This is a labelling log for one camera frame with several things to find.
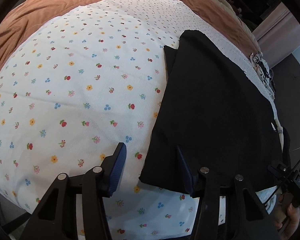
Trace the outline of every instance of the blue gripper pad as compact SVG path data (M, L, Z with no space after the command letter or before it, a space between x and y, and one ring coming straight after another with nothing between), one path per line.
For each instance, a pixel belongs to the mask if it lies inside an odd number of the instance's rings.
M124 163L127 157L127 147L124 143L118 143L113 155L107 156L101 167L105 170L104 176L108 182L108 194L112 194L117 190L119 179L123 170Z

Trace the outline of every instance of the human hand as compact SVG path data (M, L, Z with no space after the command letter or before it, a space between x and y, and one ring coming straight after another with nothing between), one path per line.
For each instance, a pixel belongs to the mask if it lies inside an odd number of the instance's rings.
M280 236L281 240L288 240L297 230L300 222L300 208L295 208L290 204L287 209L287 216L289 217L290 222ZM281 229L282 223L275 222L275 226L277 229Z

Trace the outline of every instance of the white floral sheet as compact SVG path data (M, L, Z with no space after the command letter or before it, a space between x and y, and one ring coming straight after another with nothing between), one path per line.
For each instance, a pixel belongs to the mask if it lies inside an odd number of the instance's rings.
M191 233L197 199L138 181L166 86L163 46L177 48L187 29L205 33L235 62L276 116L248 59L181 1L79 6L45 23L0 72L1 194L33 212L59 173L83 174L124 142L122 181L104 199L113 239Z

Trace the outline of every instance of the black cable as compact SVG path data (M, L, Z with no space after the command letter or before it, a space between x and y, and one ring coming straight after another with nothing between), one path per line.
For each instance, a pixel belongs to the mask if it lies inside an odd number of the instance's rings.
M266 202L264 202L264 205L266 205L269 200L273 197L273 195L279 190L279 188L282 187L282 185L288 180L288 178L290 177L290 175L294 172L295 168L300 164L300 160L297 162L296 165L294 165L294 167L291 169L290 173L288 174L288 176L286 176L286 178L277 186L277 189L271 194L271 196L266 200Z

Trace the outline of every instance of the yellow flower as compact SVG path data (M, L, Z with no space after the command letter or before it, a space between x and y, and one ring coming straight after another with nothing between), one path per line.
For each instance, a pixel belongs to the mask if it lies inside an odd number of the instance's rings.
M134 189L134 193L139 193L140 191L140 188L138 186L135 186L133 189Z
M100 154L100 160L103 161L105 159L105 155L104 154Z
M30 125L34 125L34 123L35 123L35 120L32 118L32 119L29 121L29 124L30 124Z
M57 156L55 156L55 155L51 156L51 162L52 163L56 163L57 161L58 161Z

